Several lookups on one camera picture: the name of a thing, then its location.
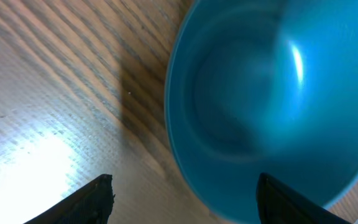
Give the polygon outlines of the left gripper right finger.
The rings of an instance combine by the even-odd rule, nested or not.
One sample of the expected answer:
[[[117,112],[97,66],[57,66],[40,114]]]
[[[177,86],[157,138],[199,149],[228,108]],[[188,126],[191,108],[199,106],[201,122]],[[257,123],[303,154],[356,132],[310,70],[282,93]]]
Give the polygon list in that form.
[[[350,224],[267,173],[260,174],[256,195],[261,224]]]

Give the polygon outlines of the dark blue bowl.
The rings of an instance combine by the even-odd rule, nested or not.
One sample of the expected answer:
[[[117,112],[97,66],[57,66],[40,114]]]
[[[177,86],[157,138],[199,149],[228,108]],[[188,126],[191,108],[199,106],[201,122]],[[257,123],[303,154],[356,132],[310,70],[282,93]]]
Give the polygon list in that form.
[[[258,223],[263,172],[330,207],[358,180],[358,0],[195,1],[164,107],[180,171],[213,213]]]

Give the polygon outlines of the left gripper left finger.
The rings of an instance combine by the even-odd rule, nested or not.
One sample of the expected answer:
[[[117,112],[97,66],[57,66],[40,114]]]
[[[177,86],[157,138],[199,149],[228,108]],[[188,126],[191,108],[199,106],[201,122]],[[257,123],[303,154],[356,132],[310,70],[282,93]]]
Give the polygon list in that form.
[[[101,174],[25,224],[107,224],[114,198],[112,176]]]

